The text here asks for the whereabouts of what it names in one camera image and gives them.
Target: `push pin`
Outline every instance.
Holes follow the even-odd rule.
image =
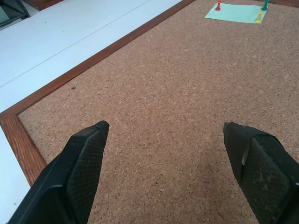
[[[218,5],[217,5],[217,7],[216,7],[216,9],[215,9],[216,11],[220,11],[220,3],[221,3],[221,0],[218,1]]]
[[[262,14],[263,14],[263,11],[259,11],[258,12],[258,16],[257,16],[256,22],[261,22],[262,21],[262,19],[261,19]]]
[[[268,2],[269,2],[269,0],[265,0],[265,1],[264,1],[265,4],[264,4],[264,6],[262,7],[262,11],[267,11],[267,9],[268,9],[268,8],[267,8],[267,4],[268,4]]]

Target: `black object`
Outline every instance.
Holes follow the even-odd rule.
[[[260,224],[299,223],[299,164],[272,135],[225,123],[232,170]]]
[[[70,137],[41,172],[9,224],[86,224],[99,183],[109,124]]]
[[[0,6],[9,17],[9,20],[0,23],[0,27],[6,26],[17,19],[29,17],[29,13],[21,0],[0,0]]]

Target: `yellow push pin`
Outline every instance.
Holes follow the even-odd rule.
[[[258,12],[258,16],[257,16],[256,22],[261,22],[262,21],[262,19],[261,19],[262,14],[263,14],[263,11],[259,11]]]

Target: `green push pin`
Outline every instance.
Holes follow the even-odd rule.
[[[267,4],[268,4],[268,2],[269,2],[269,0],[265,0],[265,1],[264,1],[265,4],[264,4],[264,6],[262,7],[262,11],[267,11],[267,9],[268,9],[268,8],[267,8]]]

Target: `white surface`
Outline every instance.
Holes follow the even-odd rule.
[[[64,0],[1,30],[0,112],[178,2]],[[28,183],[2,130],[0,143],[1,159],[7,161],[0,161],[0,180],[6,182],[0,185],[4,224],[28,191]]]
[[[6,223],[30,186],[0,128],[0,224]]]

